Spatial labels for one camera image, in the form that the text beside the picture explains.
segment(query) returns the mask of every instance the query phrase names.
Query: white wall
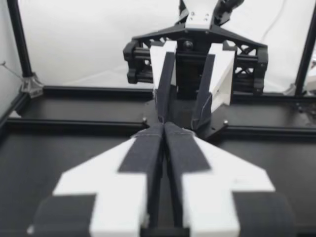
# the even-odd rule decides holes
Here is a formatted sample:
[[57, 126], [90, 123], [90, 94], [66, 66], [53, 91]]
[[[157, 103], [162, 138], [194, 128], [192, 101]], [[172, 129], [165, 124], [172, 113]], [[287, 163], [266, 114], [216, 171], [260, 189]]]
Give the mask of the white wall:
[[[0, 0], [0, 64], [22, 74], [6, 0]], [[20, 79], [0, 66], [0, 116], [19, 92]]]
[[[124, 46], [132, 36], [171, 26], [178, 4], [179, 0], [20, 0], [33, 69], [45, 84], [131, 86]], [[314, 5], [315, 0], [246, 0], [225, 25], [268, 44], [265, 89], [282, 91], [294, 82]]]
[[33, 70], [54, 85], [131, 86], [123, 48], [172, 25], [177, 9], [178, 0], [20, 0]]

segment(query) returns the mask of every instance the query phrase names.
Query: black frame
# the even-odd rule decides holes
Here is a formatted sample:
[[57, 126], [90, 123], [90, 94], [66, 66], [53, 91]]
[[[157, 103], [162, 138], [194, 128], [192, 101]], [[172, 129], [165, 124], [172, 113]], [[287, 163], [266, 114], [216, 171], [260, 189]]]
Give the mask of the black frame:
[[[19, 58], [24, 77], [31, 77], [33, 75], [30, 59], [28, 56], [26, 41], [23, 32], [22, 21], [19, 12], [17, 0], [7, 0], [16, 45], [18, 48]], [[296, 79], [296, 93], [295, 96], [288, 96], [282, 94], [267, 93], [261, 96], [254, 96], [250, 94], [234, 94], [232, 96], [233, 104], [291, 104], [297, 109], [304, 104], [311, 104], [316, 102], [316, 97], [304, 97], [303, 85], [308, 71], [310, 58], [314, 43], [316, 41], [316, 5], [311, 21], [306, 45]], [[60, 97], [75, 97], [82, 99], [102, 98], [111, 96], [113, 98], [120, 98], [121, 96], [138, 97], [147, 99], [152, 96], [151, 90], [146, 89], [115, 89], [115, 88], [89, 88], [89, 87], [60, 87], [60, 86], [45, 86], [44, 96], [60, 96]], [[132, 135], [139, 130], [147, 128], [148, 125], [143, 122], [139, 123], [125, 123], [125, 122], [95, 122], [95, 121], [74, 121], [74, 120], [53, 120], [53, 119], [19, 119], [9, 118], [12, 111], [20, 111], [25, 108], [28, 103], [31, 103], [28, 94], [20, 93], [12, 102], [10, 108], [0, 119], [0, 131], [2, 129], [22, 129], [22, 130], [54, 130], [63, 129], [69, 132], [80, 132], [84, 134], [98, 133], [100, 135], [106, 133], [122, 133], [125, 135]], [[301, 139], [301, 140], [316, 140], [316, 129], [314, 128], [284, 128], [284, 127], [260, 127], [260, 126], [238, 126], [230, 124], [220, 128], [219, 133], [226, 137], [247, 136], [247, 137], [274, 137], [277, 139]], [[299, 236], [314, 236], [315, 230], [299, 229]], [[166, 229], [142, 229], [141, 236], [143, 237], [189, 237], [189, 230], [183, 228], [166, 228]]]

